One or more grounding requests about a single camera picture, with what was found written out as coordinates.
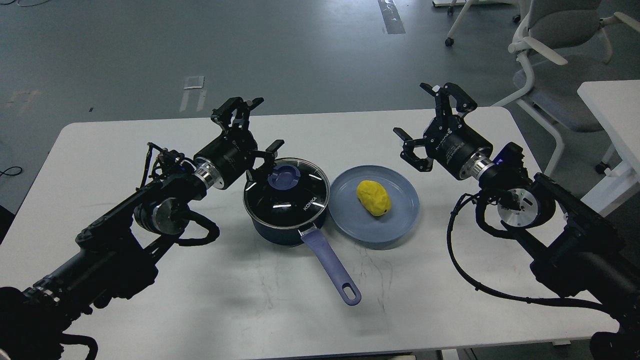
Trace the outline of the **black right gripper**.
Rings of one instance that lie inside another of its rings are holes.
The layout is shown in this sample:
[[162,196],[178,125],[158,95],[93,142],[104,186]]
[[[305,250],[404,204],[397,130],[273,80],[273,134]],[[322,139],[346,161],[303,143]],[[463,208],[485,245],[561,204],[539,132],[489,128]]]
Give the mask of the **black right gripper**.
[[[393,128],[402,140],[400,158],[420,173],[432,171],[435,161],[456,180],[471,177],[468,162],[478,154],[489,157],[494,150],[487,139],[463,120],[478,109],[478,103],[452,82],[434,86],[421,82],[419,87],[434,98],[435,117],[423,132],[423,138],[414,139],[404,129]],[[425,148],[427,157],[418,157],[416,148]]]

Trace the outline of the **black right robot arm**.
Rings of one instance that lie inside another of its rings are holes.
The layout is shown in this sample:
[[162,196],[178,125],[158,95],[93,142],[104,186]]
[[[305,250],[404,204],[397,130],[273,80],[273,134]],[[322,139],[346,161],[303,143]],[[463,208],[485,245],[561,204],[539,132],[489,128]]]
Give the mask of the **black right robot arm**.
[[[475,290],[506,300],[567,308],[592,309],[619,324],[617,332],[595,332],[590,353],[595,360],[637,360],[640,335],[639,269],[621,255],[625,246],[612,223],[561,187],[548,175],[530,177],[524,150],[507,143],[490,158],[493,145],[464,120],[477,102],[460,86],[421,83],[435,101],[435,116],[422,137],[402,128],[400,157],[426,173],[434,162],[456,180],[474,178],[479,191],[462,194],[450,213],[446,246],[458,274]],[[475,205],[475,221],[497,239],[516,241],[532,258],[530,270],[555,298],[507,294],[470,276],[455,258],[455,219],[467,203]]]

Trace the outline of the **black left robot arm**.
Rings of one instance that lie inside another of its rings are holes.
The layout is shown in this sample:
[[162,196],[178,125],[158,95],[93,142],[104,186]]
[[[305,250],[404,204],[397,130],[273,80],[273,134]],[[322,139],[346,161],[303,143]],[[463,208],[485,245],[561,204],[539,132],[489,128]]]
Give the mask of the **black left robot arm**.
[[152,285],[158,261],[172,246],[213,243],[219,227],[189,203],[253,173],[258,158],[274,162],[284,141],[260,151],[249,129],[251,112],[263,102],[234,96],[214,109],[210,118],[221,134],[193,158],[148,142],[141,185],[78,233],[76,255],[23,291],[2,287],[1,358],[59,360],[64,346],[86,346],[86,358],[94,360],[98,343],[67,333],[71,324]]

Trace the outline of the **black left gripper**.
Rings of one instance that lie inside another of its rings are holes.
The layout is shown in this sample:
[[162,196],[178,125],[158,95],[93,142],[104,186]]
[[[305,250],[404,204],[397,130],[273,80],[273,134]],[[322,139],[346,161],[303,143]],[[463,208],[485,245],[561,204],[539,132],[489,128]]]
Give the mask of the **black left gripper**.
[[[253,134],[248,131],[251,112],[263,102],[265,98],[261,96],[249,100],[233,96],[212,110],[210,120],[222,133],[195,153],[193,159],[195,175],[207,189],[228,189],[245,172],[250,183],[262,182],[272,174],[278,150],[285,141],[277,139],[265,150],[258,150]],[[263,164],[254,168],[258,158],[263,159]]]

